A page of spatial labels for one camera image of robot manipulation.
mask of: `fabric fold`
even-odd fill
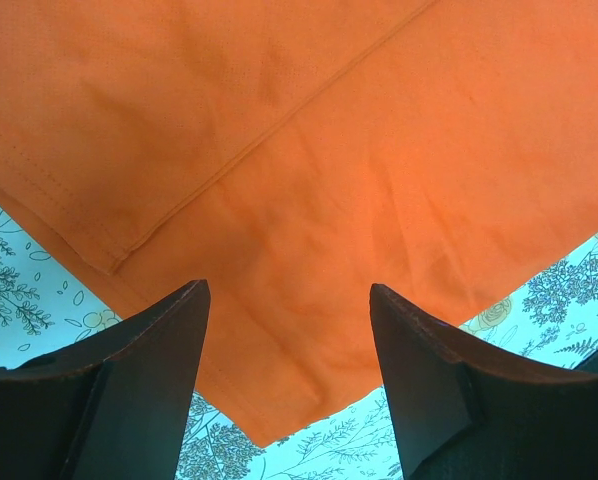
[[[123,4],[0,1],[0,204],[122,316],[208,279],[258,445],[380,385],[373,283],[459,325],[598,231],[598,0]]]

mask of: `stitched hem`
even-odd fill
[[[101,275],[100,272],[93,271],[91,267],[83,262],[83,260],[70,248],[61,235],[1,188],[0,207],[3,208],[3,210],[6,211],[6,213],[8,213],[8,215],[10,215],[28,235],[47,249],[53,258],[62,264],[64,268],[70,271],[70,267],[74,266],[76,262],[76,271],[73,269],[70,273],[77,277],[86,288],[91,289],[95,295],[99,296],[104,303],[114,304],[117,314],[122,315],[122,317],[125,318],[138,313],[149,306],[148,301],[141,292],[134,288],[132,284],[125,281],[125,279],[108,277]]]
[[[19,157],[19,160],[23,160],[24,162],[32,165],[39,174],[50,183],[52,188],[60,189],[64,193],[68,194],[71,199],[74,199],[74,204],[77,205],[77,211],[74,212],[67,212],[65,207],[60,204],[60,202],[54,197],[52,194],[52,190],[49,188],[44,188],[43,185],[36,183],[29,179],[24,172],[22,172],[21,168],[17,165],[17,162],[13,161],[9,158],[8,155],[0,155],[0,161],[3,161],[8,164],[8,167],[15,173],[15,175],[19,179],[19,185],[28,187],[27,189],[34,192],[35,195],[39,196],[42,199],[42,202],[46,205],[51,206],[52,208],[48,209],[48,211],[52,211],[53,209],[58,209],[64,214],[63,220],[68,221],[69,231],[72,233],[70,238],[65,238],[68,235],[65,233],[62,234],[62,237],[66,239],[67,243],[69,243],[76,251],[79,252],[80,255],[83,256],[83,251],[80,248],[80,244],[82,244],[86,250],[95,249],[98,251],[98,255],[89,255],[88,258],[84,258],[84,260],[98,270],[104,271],[104,273],[113,273],[115,272],[120,264],[128,258],[128,256],[137,248],[139,248],[143,243],[146,242],[150,236],[154,233],[154,231],[163,223],[165,223],[169,218],[171,218],[176,212],[181,210],[186,204],[192,202],[195,198],[201,195],[209,186],[215,183],[219,178],[226,175],[232,168],[234,168],[248,153],[250,153],[254,148],[260,145],[266,138],[270,137],[274,132],[276,132],[281,126],[283,126],[289,118],[294,116],[297,112],[303,109],[306,105],[308,105],[314,98],[319,96],[323,91],[327,90],[330,86],[336,83],[340,78],[354,69],[358,64],[363,62],[368,56],[370,56],[373,52],[378,50],[384,43],[389,41],[392,37],[397,35],[400,31],[402,31],[410,22],[414,19],[419,17],[425,11],[427,11],[430,7],[434,4],[440,2],[441,0],[425,0],[420,6],[415,8],[412,12],[406,15],[395,27],[393,27],[390,31],[388,31],[385,35],[371,44],[368,48],[350,60],[344,67],[342,67],[337,73],[331,76],[328,80],[322,83],[322,85],[317,88],[315,91],[311,92],[307,97],[303,100],[297,102],[297,104],[288,110],[288,112],[283,115],[278,121],[274,122],[269,128],[267,128],[261,135],[253,139],[245,148],[243,148],[237,155],[235,155],[230,160],[226,161],[221,167],[219,167],[216,172],[211,175],[203,184],[187,195],[185,198],[174,204],[170,209],[166,210],[163,215],[160,216],[159,220],[154,222],[152,228],[147,229],[146,231],[139,234],[134,240],[130,240],[127,242],[126,245],[118,244],[117,240],[115,239],[114,235],[110,233],[110,231],[105,227],[103,224],[97,224],[96,227],[104,234],[105,238],[97,238],[94,237],[87,228],[80,221],[80,212],[84,211],[83,207],[83,199],[79,199],[72,191],[66,188],[65,185],[62,184],[59,180],[57,180],[50,172],[45,170],[41,165],[34,161],[30,156],[26,155],[22,152],[19,148],[13,145],[12,142],[8,141],[3,134],[0,133],[0,141],[4,143],[7,150],[14,151],[16,155]],[[13,186],[12,190],[17,190],[17,186]],[[14,196],[14,191],[8,192],[9,194]],[[79,236],[85,237],[84,240],[79,240]]]

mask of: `botanical print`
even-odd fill
[[[120,322],[0,208],[0,366]],[[598,234],[462,327],[544,363],[571,368],[598,349]],[[177,480],[403,480],[383,388],[260,449],[194,395]]]

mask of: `orange cloth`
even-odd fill
[[[380,385],[371,283],[457,325],[598,231],[598,0],[0,0],[0,204],[123,316],[207,278],[266,445]]]

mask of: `floral tablecloth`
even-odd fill
[[[0,366],[119,321],[0,208]],[[598,349],[598,234],[461,328],[541,362],[581,362]],[[402,478],[383,389],[266,449],[195,394],[178,480],[362,478]]]

